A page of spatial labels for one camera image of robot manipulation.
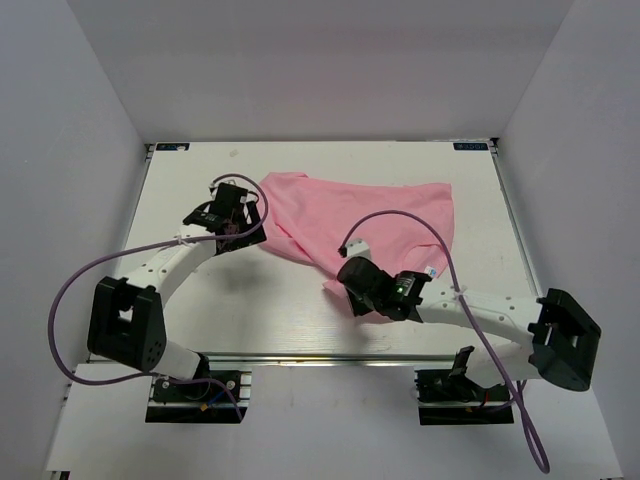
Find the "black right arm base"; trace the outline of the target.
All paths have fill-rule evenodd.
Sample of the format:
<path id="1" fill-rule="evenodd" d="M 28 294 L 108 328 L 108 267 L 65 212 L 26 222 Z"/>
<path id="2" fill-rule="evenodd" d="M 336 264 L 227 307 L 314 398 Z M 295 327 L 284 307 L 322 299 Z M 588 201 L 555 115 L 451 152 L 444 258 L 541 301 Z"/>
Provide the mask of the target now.
<path id="1" fill-rule="evenodd" d="M 421 426 L 484 426 L 514 423 L 508 388 L 483 388 L 466 377 L 472 346 L 461 349 L 449 369 L 415 371 Z"/>

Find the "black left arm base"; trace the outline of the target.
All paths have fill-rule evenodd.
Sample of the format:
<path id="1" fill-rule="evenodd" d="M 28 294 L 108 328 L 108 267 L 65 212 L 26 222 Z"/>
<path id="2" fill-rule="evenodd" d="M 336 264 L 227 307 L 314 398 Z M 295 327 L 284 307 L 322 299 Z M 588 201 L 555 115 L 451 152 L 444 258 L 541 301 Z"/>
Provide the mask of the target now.
<path id="1" fill-rule="evenodd" d="M 216 383 L 177 385 L 168 377 L 152 383 L 147 403 L 147 424 L 237 425 L 247 413 L 252 370 L 212 370 Z"/>

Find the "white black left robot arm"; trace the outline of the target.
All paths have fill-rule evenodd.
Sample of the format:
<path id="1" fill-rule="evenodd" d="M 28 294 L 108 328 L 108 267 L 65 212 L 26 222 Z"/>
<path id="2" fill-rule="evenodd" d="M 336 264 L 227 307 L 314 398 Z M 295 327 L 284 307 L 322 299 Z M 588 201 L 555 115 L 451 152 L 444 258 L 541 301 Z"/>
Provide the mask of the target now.
<path id="1" fill-rule="evenodd" d="M 225 182 L 210 193 L 182 220 L 174 244 L 123 277 L 97 284 L 87 339 L 92 354 L 176 379 L 191 399 L 209 392 L 212 377 L 203 354 L 167 339 L 164 308 L 201 264 L 266 240 L 256 192 Z"/>

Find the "pink t shirt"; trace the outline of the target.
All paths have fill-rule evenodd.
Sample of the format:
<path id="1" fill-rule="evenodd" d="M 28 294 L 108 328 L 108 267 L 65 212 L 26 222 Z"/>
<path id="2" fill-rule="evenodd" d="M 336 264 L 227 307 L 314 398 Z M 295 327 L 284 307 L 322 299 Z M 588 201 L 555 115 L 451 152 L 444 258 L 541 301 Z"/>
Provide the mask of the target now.
<path id="1" fill-rule="evenodd" d="M 391 275 L 432 268 L 442 274 L 454 239 L 452 187 L 364 186 L 314 179 L 304 173 L 270 173 L 260 183 L 268 200 L 261 248 L 283 259 L 316 268 L 323 292 L 349 311 L 336 276 L 345 260 L 345 238 L 362 239 L 374 263 Z"/>

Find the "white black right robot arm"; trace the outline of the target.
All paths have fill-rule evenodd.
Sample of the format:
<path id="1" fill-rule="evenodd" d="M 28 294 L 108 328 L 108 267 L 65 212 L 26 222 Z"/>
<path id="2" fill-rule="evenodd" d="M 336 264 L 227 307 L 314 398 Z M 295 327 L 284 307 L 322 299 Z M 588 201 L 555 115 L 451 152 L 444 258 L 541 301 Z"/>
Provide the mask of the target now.
<path id="1" fill-rule="evenodd" d="M 551 288 L 543 297 L 458 292 L 426 273 L 392 276 L 363 257 L 349 259 L 337 280 L 356 316 L 376 312 L 393 321 L 478 327 L 504 339 L 502 345 L 465 352 L 453 367 L 452 388 L 463 398 L 475 398 L 506 378 L 541 378 L 575 392 L 591 386 L 602 331 L 564 290 Z"/>

